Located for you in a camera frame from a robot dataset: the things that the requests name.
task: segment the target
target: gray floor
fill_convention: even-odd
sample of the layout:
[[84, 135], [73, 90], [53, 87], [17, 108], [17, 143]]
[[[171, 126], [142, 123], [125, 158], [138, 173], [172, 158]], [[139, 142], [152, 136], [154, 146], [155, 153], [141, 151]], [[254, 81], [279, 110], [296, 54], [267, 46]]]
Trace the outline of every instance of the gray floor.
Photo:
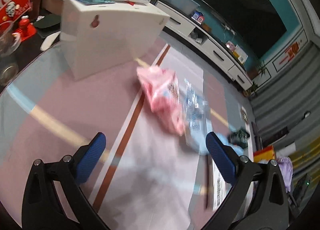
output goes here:
[[[224, 88], [228, 90], [229, 93], [231, 93], [236, 98], [239, 104], [241, 104], [245, 108], [245, 110], [247, 111], [249, 121], [250, 122], [255, 121], [255, 117], [252, 111], [252, 106], [249, 100], [245, 98], [240, 92], [238, 92], [237, 89], [232, 84], [229, 84], [228, 81], [215, 68], [213, 68], [199, 55], [197, 55], [195, 52], [193, 52], [191, 49], [189, 49], [187, 46], [185, 46], [183, 43], [173, 38], [169, 34], [162, 31], [160, 34], [160, 37], [166, 40], [167, 43], [171, 45], [171, 47], [175, 48], [177, 51], [181, 52], [183, 55], [188, 57], [196, 65], [201, 67], [203, 70], [206, 70], [209, 73], [211, 73], [224, 86]], [[251, 123], [250, 123], [250, 130], [251, 130], [251, 133], [253, 133]], [[254, 137], [252, 137], [252, 145], [253, 145], [253, 151], [256, 151]]]

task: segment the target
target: pink plastic package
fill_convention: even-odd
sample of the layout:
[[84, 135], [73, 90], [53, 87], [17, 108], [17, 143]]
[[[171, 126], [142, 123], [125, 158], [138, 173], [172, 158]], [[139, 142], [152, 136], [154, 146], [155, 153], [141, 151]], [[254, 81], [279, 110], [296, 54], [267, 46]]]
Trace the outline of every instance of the pink plastic package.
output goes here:
[[160, 118], [171, 133], [183, 135], [185, 123], [182, 105], [179, 103], [179, 87], [173, 70], [158, 66], [137, 68], [137, 75], [146, 95], [151, 111]]

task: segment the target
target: black television screen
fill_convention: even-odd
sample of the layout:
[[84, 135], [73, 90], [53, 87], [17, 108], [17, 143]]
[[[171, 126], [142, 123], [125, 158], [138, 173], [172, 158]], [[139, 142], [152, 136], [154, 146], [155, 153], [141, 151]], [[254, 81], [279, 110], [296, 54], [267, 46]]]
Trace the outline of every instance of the black television screen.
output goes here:
[[202, 0], [262, 57], [286, 32], [270, 0]]

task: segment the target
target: drawer handle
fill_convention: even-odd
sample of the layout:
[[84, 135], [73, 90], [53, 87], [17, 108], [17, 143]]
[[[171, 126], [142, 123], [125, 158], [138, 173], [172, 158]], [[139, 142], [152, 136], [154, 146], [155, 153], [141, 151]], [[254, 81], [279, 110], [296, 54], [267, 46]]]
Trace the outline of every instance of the drawer handle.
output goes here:
[[217, 55], [218, 56], [218, 58], [221, 60], [221, 61], [224, 61], [224, 58], [222, 58], [219, 54], [217, 54], [215, 51], [213, 51], [213, 53], [215, 54], [215, 55]]
[[178, 22], [177, 20], [173, 19], [172, 17], [170, 17], [170, 19], [171, 19], [172, 21], [174, 21], [175, 23], [177, 23], [178, 25], [181, 24], [180, 22]]
[[237, 77], [238, 77], [238, 79], [239, 79], [242, 83], [244, 83], [243, 79], [242, 79], [242, 78], [240, 78], [240, 76], [239, 76], [239, 75], [237, 75]]

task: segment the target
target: brown stripe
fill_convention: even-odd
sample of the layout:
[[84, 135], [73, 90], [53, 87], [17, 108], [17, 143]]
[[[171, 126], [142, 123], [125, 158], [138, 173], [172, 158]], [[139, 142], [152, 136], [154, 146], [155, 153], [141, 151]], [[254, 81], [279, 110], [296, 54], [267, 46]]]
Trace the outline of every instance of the brown stripe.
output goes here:
[[[169, 51], [170, 49], [170, 45], [167, 46], [167, 48], [164, 50], [163, 54], [160, 56], [159, 60], [157, 61], [156, 65], [160, 65], [161, 62], [163, 61], [164, 57], [166, 56], [167, 52]], [[129, 125], [124, 133], [124, 136], [122, 137], [122, 140], [118, 146], [118, 149], [115, 153], [115, 156], [112, 160], [112, 165], [108, 168], [108, 171], [102, 181], [102, 184], [100, 186], [100, 189], [98, 191], [98, 194], [92, 204], [92, 207], [93, 209], [98, 213], [101, 205], [102, 205], [102, 202], [103, 202], [103, 199], [107, 193], [107, 190], [110, 186], [110, 183], [112, 181], [112, 178], [116, 172], [116, 169], [117, 169], [117, 164], [119, 163], [119, 158], [122, 157], [123, 153], [124, 153], [124, 150], [125, 148], [127, 147], [127, 144], [128, 144], [128, 141], [131, 137], [131, 134], [133, 132], [133, 129], [134, 129], [134, 126], [136, 125], [137, 123], [137, 120], [138, 120], [138, 117], [140, 115], [140, 112], [142, 110], [142, 106], [143, 106], [143, 102], [144, 102], [144, 99], [145, 99], [145, 95], [144, 93], [141, 94], [141, 97], [139, 99], [139, 102], [136, 106], [136, 108], [134, 109], [133, 111], [133, 114], [132, 114], [132, 117], [131, 117], [131, 120], [129, 122]]]

